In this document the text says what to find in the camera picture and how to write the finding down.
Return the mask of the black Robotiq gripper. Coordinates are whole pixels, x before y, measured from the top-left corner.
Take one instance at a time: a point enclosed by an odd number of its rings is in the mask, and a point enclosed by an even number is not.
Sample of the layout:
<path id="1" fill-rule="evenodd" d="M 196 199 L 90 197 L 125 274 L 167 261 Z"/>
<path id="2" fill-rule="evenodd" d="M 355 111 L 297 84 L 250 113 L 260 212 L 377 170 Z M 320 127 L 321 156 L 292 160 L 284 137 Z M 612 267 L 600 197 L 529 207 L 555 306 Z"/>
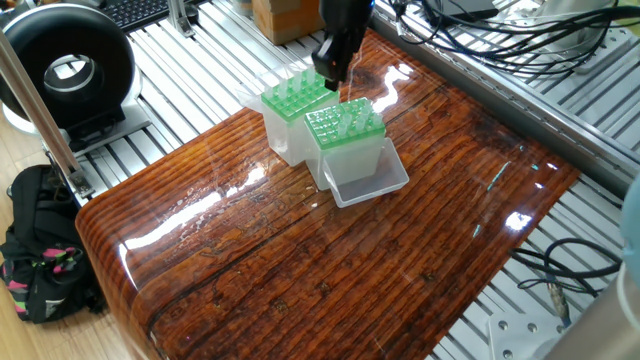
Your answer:
<path id="1" fill-rule="evenodd" d="M 359 51 L 372 18 L 374 5 L 374 0 L 320 1 L 326 39 L 313 51 L 312 59 L 316 72 L 332 81 L 333 89 L 346 80 L 350 63 Z"/>

